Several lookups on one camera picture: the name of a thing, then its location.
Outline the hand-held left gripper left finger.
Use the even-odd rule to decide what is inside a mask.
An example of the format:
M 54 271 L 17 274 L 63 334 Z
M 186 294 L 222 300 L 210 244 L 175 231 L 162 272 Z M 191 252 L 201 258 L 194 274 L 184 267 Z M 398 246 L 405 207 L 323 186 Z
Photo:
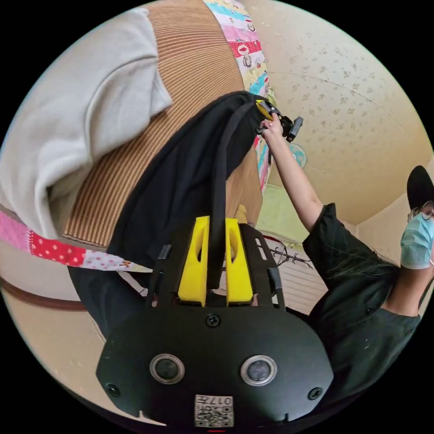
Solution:
M 209 216 L 196 218 L 178 289 L 181 302 L 202 307 L 207 296 L 209 228 Z

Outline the person's right hand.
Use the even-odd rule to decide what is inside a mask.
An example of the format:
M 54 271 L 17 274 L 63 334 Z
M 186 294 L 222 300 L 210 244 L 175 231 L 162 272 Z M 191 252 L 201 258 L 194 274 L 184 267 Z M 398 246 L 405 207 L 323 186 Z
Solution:
M 261 136 L 265 139 L 266 143 L 270 147 L 277 143 L 284 142 L 283 127 L 279 118 L 273 118 L 273 120 L 263 120 L 259 129 L 261 130 Z

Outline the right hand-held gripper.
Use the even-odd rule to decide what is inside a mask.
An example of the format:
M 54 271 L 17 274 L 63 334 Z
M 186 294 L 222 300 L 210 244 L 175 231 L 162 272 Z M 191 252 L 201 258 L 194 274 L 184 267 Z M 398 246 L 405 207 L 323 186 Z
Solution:
M 294 122 L 287 116 L 283 116 L 275 106 L 266 100 L 257 99 L 255 103 L 260 113 L 270 122 L 273 120 L 273 114 L 277 115 L 283 130 L 283 137 L 287 140 L 287 142 L 292 142 L 294 140 L 294 135 L 292 134 Z

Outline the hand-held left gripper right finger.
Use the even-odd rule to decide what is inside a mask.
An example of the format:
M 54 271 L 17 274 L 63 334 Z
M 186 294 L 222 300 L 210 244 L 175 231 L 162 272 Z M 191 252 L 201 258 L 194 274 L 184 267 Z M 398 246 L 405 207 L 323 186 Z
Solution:
M 226 304 L 246 305 L 253 299 L 253 287 L 238 220 L 225 219 Z

